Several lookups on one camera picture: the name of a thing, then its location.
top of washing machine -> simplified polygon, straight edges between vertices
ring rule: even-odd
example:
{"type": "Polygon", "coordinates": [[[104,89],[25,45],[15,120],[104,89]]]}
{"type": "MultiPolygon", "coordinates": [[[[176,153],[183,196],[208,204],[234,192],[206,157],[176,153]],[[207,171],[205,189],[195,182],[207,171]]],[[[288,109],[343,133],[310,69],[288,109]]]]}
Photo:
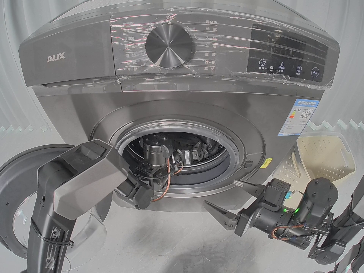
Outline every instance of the top of washing machine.
{"type": "Polygon", "coordinates": [[[79,79],[123,91],[330,87],[339,44],[275,0],[87,0],[19,48],[27,86],[79,79]]]}

copper wire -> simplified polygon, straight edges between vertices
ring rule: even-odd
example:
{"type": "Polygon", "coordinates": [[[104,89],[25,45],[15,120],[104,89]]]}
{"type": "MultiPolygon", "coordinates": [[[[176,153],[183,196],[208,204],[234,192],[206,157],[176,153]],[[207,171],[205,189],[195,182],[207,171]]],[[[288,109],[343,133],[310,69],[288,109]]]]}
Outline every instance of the copper wire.
{"type": "Polygon", "coordinates": [[[169,186],[171,184],[171,167],[169,165],[169,158],[167,159],[167,169],[168,169],[168,182],[167,182],[166,190],[163,192],[163,194],[161,196],[159,196],[156,199],[153,199],[152,202],[156,202],[158,200],[161,200],[168,192],[169,186]]]}
{"type": "Polygon", "coordinates": [[[176,173],[174,173],[173,175],[177,175],[179,172],[181,172],[182,171],[182,169],[183,169],[183,164],[181,163],[181,165],[182,165],[182,167],[176,172],[176,173]]]}
{"type": "Polygon", "coordinates": [[[275,233],[276,233],[276,231],[277,230],[279,230],[279,229],[294,229],[294,228],[298,228],[298,227],[303,227],[304,226],[304,224],[300,224],[300,225],[280,225],[280,226],[277,226],[277,227],[275,227],[273,230],[272,230],[272,233],[271,233],[271,235],[272,235],[272,237],[274,238],[274,239],[279,239],[279,240],[281,240],[281,241],[288,241],[289,239],[291,239],[292,237],[288,237],[288,238],[278,238],[276,235],[275,235],[275,233]]]}

white plastic basket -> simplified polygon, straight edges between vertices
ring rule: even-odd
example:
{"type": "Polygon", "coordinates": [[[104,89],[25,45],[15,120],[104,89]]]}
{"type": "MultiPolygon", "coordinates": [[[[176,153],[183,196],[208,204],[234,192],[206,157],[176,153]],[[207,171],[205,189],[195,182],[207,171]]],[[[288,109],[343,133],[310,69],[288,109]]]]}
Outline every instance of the white plastic basket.
{"type": "Polygon", "coordinates": [[[295,191],[285,206],[296,208],[312,179],[324,177],[336,186],[355,173],[354,158],[344,137],[339,133],[311,133],[297,139],[273,178],[291,184],[295,191]]]}

control panel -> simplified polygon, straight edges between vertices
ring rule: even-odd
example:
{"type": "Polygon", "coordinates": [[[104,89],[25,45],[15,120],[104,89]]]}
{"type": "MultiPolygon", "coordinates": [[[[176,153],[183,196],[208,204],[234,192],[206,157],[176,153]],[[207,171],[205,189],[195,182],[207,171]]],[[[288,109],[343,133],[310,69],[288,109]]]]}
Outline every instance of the control panel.
{"type": "Polygon", "coordinates": [[[116,75],[271,74],[320,83],[328,47],[288,27],[207,9],[148,9],[110,19],[116,75]]]}
{"type": "Polygon", "coordinates": [[[292,31],[253,24],[247,71],[321,82],[327,50],[323,43],[292,31]]]}

rotary knob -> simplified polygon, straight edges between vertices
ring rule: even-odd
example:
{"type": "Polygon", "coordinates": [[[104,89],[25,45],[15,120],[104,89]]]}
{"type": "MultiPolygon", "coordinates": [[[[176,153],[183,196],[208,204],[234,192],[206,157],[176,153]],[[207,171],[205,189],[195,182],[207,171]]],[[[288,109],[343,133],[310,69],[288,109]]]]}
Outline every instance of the rotary knob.
{"type": "Polygon", "coordinates": [[[145,41],[150,60],[163,68],[174,68],[192,57],[192,39],[183,27],[163,24],[153,29],[145,41]]]}

